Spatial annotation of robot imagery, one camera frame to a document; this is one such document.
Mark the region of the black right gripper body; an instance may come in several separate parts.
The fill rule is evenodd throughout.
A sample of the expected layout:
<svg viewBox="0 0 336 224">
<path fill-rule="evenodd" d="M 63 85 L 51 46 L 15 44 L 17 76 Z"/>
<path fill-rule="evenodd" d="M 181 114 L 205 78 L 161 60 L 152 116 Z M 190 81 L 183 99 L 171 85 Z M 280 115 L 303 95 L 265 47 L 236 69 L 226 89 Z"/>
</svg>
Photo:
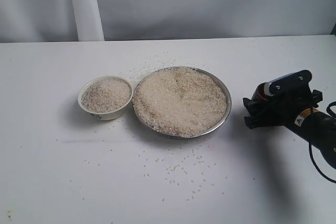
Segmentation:
<svg viewBox="0 0 336 224">
<path fill-rule="evenodd" d="M 265 93 L 268 121 L 276 126 L 285 126 L 290 130 L 299 130 L 308 116 L 318 111 L 322 101 L 322 92 L 310 90 L 306 84 L 281 94 Z"/>
</svg>

